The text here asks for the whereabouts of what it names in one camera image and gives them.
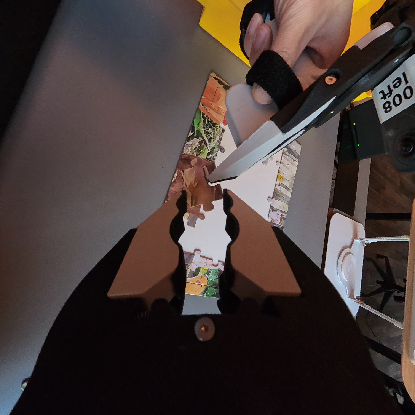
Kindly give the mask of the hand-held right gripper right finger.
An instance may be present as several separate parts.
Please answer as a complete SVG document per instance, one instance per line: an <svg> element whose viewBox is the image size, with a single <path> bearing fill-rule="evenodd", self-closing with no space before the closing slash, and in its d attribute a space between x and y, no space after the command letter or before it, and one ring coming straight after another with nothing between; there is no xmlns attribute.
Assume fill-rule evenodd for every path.
<svg viewBox="0 0 415 415"><path fill-rule="evenodd" d="M235 313L249 299L262 313L277 313L272 298L296 297L301 289L272 225L229 189L223 206L231 241L219 280L220 312Z"/></svg>

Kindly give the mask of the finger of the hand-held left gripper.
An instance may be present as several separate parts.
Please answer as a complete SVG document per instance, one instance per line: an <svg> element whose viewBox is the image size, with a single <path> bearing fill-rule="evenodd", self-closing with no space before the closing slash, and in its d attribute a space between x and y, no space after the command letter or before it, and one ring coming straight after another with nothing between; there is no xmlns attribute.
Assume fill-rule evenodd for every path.
<svg viewBox="0 0 415 415"><path fill-rule="evenodd" d="M209 176L210 183L235 179L336 113L337 96L298 96L254 131Z"/></svg>
<svg viewBox="0 0 415 415"><path fill-rule="evenodd" d="M291 137L281 131L255 132L230 155L231 160L225 168L224 179L240 176L256 163L286 147L303 132L301 130Z"/></svg>

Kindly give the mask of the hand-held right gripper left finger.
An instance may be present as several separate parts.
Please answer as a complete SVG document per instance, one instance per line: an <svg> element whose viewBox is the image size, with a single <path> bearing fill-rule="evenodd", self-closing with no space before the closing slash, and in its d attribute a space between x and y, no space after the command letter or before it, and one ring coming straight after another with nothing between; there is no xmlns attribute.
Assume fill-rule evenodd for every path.
<svg viewBox="0 0 415 415"><path fill-rule="evenodd" d="M185 231L187 193L176 193L142 222L107 293L112 299L141 298L146 309L165 299L183 312L186 269L179 239Z"/></svg>

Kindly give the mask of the jigsaw puzzle board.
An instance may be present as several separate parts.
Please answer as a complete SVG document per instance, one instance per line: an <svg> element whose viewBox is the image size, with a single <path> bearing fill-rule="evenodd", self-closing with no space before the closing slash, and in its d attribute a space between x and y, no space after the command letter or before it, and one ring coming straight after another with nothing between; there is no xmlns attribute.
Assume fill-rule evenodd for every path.
<svg viewBox="0 0 415 415"><path fill-rule="evenodd" d="M185 293L190 295L219 297L230 242L222 190L231 190L272 226L283 229L301 152L301 145L292 142L244 175L210 185L209 174L236 149L226 120L229 89L219 75L209 75L166 197L167 201L187 192L185 231L179 242L185 259Z"/></svg>

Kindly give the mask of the yellow plastic bin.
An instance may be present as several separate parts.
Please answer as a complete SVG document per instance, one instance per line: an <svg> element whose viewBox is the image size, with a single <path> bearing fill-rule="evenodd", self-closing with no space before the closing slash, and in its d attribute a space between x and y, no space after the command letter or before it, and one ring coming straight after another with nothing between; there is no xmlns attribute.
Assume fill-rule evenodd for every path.
<svg viewBox="0 0 415 415"><path fill-rule="evenodd" d="M199 1L203 6L200 26L246 64L249 64L249 60L241 52L239 25L242 12L248 2L248 0ZM344 51L370 31L370 17L384 2L384 0L354 1L350 36Z"/></svg>

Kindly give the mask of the person's left hand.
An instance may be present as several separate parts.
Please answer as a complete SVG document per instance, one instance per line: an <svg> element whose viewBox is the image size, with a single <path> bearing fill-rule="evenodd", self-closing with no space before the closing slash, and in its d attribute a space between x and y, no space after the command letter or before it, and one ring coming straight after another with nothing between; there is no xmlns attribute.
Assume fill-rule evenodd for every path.
<svg viewBox="0 0 415 415"><path fill-rule="evenodd" d="M262 13L242 29L241 49L253 65L265 50L276 52L294 71L305 90L342 54L350 35L352 0L277 0L276 31Z"/></svg>

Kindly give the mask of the white document holder stand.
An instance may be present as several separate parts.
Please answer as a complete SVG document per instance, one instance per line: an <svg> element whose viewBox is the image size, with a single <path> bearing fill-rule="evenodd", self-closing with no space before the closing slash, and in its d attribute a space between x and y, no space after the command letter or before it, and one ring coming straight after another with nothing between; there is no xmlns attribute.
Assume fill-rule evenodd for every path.
<svg viewBox="0 0 415 415"><path fill-rule="evenodd" d="M366 257L364 251L366 245L375 242L409 242L409 240L410 238L407 235L359 238L353 241L351 247L345 248L339 254L337 261L337 276L339 282L344 286L344 288L340 289L340 293L354 317L356 317L359 308L363 308L392 323L394 326L403 329L403 323L383 314L382 311L387 302L394 296L396 302L399 300L405 302L406 286L397 284L387 256L380 254L377 254L376 256L378 259L384 260L385 268L382 268L374 259ZM366 294L360 293L364 261L372 263L380 276L380 280L376 281L378 287ZM378 309L372 308L364 302L364 298L381 293L383 294L383 298Z"/></svg>

